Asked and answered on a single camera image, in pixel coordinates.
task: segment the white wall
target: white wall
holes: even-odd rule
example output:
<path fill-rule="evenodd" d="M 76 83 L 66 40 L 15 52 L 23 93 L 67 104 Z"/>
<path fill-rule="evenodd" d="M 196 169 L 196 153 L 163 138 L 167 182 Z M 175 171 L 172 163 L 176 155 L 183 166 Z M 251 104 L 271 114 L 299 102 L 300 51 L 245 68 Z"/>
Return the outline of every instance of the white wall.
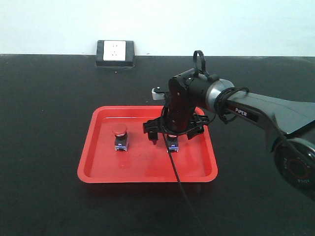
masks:
<path fill-rule="evenodd" d="M 0 54 L 315 56 L 314 0 L 1 0 Z"/>

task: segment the electrical outlet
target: electrical outlet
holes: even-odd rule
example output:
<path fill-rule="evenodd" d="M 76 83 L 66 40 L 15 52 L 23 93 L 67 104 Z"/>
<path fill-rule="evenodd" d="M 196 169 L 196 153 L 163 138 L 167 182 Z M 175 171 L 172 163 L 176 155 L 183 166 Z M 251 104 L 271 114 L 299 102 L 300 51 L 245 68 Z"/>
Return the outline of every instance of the electrical outlet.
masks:
<path fill-rule="evenodd" d="M 104 41 L 103 60 L 125 61 L 126 41 Z"/>
<path fill-rule="evenodd" d="M 134 67 L 133 41 L 98 40 L 95 62 L 100 67 Z"/>

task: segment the black cable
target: black cable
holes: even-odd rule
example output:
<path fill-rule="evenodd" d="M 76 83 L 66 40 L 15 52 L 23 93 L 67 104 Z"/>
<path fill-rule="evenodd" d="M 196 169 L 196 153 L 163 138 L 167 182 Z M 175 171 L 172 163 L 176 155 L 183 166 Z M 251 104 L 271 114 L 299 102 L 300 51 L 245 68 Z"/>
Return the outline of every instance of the black cable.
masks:
<path fill-rule="evenodd" d="M 217 111 L 220 120 L 222 120 L 225 124 L 228 124 L 231 121 L 234 121 L 236 119 L 236 116 L 232 117 L 231 119 L 227 119 L 226 115 L 230 112 L 227 112 L 225 110 L 225 104 L 226 101 L 229 99 L 230 96 L 236 94 L 238 91 L 245 90 L 246 92 L 250 92 L 250 90 L 247 87 L 241 87 L 241 88 L 227 88 L 223 90 L 215 101 L 215 110 Z"/>
<path fill-rule="evenodd" d="M 190 203 L 190 201 L 189 201 L 189 199 L 188 199 L 188 196 L 187 196 L 187 194 L 186 194 L 186 192 L 185 192 L 185 190 L 184 190 L 184 188 L 183 188 L 183 186 L 182 186 L 181 180 L 180 180 L 179 175 L 178 175 L 178 173 L 177 173 L 177 169 L 176 169 L 176 166 L 175 166 L 175 162 L 174 162 L 172 153 L 171 153 L 171 151 L 170 151 L 170 149 L 169 149 L 169 147 L 168 147 L 168 145 L 167 145 L 167 140 L 166 140 L 165 134 L 162 133 L 162 135 L 163 135 L 163 139 L 164 139 L 164 142 L 165 142 L 165 146 L 166 146 L 166 149 L 167 149 L 169 158 L 170 158 L 171 163 L 172 163 L 172 167 L 173 167 L 173 170 L 174 170 L 174 173 L 175 173 L 175 176 L 176 176 L 176 179 L 177 179 L 179 188 L 181 189 L 181 192 L 182 192 L 182 194 L 183 194 L 183 197 L 185 198 L 185 200 L 186 200 L 186 202 L 187 202 L 187 204 L 188 204 L 190 210 L 192 211 L 194 217 L 195 217 L 196 220 L 198 221 L 198 223 L 199 223 L 200 227 L 202 228 L 203 232 L 205 233 L 205 235 L 209 236 L 208 232 L 206 231 L 206 229 L 205 229 L 204 226 L 202 225 L 201 220 L 199 219 L 197 213 L 195 212 L 194 208 L 192 207 L 192 205 L 191 205 L 191 203 Z"/>

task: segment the black tabletop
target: black tabletop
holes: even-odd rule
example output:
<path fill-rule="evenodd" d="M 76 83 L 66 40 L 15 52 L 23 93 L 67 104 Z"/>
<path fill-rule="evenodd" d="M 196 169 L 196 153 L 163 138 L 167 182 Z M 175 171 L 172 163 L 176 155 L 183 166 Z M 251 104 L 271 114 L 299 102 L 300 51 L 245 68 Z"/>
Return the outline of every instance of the black tabletop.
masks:
<path fill-rule="evenodd" d="M 315 102 L 314 58 L 206 60 L 237 87 Z M 115 70 L 96 68 L 94 56 L 1 55 L 0 235 L 205 235 L 176 183 L 77 177 L 96 108 L 161 105 L 151 89 L 192 66 L 192 57 L 138 56 L 134 68 Z M 241 119 L 209 130 L 219 174 L 183 184 L 209 235 L 315 235 L 314 201 L 277 172 L 262 130 Z"/>

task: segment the outlet frame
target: outlet frame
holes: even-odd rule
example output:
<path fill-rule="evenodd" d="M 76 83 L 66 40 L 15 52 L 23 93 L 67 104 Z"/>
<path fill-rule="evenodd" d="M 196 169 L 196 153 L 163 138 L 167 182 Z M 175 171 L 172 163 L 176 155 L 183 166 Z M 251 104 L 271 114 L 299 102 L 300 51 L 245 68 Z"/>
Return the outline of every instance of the outlet frame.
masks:
<path fill-rule="evenodd" d="M 126 42 L 126 57 L 125 60 L 117 60 L 116 55 L 113 57 L 113 60 L 104 60 L 104 42 L 105 41 L 119 41 L 119 40 L 99 40 L 97 42 L 96 49 L 96 66 L 97 67 L 134 67 L 135 64 L 135 53 L 134 53 L 134 43 L 133 41 Z"/>

